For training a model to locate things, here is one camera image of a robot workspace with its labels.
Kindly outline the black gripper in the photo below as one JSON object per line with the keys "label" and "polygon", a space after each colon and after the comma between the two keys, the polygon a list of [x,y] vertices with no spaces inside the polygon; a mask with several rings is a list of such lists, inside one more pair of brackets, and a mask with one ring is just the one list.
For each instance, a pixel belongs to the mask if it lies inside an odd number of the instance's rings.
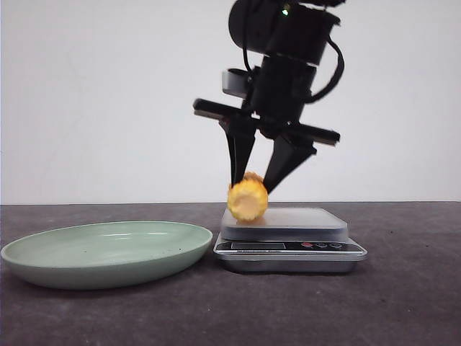
{"label": "black gripper", "polygon": [[272,156],[264,176],[268,193],[316,154],[313,142],[335,145],[340,135],[332,130],[300,123],[316,68],[283,57],[266,57],[253,70],[252,82],[241,107],[196,99],[194,113],[219,121],[230,154],[231,184],[239,183],[260,130],[274,139]]}

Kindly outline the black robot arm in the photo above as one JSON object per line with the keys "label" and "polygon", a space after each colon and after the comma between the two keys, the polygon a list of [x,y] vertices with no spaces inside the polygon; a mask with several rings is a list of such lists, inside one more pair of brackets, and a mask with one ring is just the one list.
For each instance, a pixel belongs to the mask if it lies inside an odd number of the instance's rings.
{"label": "black robot arm", "polygon": [[244,176],[260,132],[274,141],[263,184],[271,192],[316,153],[315,142],[335,145],[339,133],[300,123],[306,104],[325,97],[344,72],[344,57],[331,39],[340,19],[327,12],[339,1],[236,1],[228,28],[244,53],[263,54],[260,66],[223,72],[222,89],[241,107],[196,99],[194,113],[217,120],[225,131],[232,185]]}

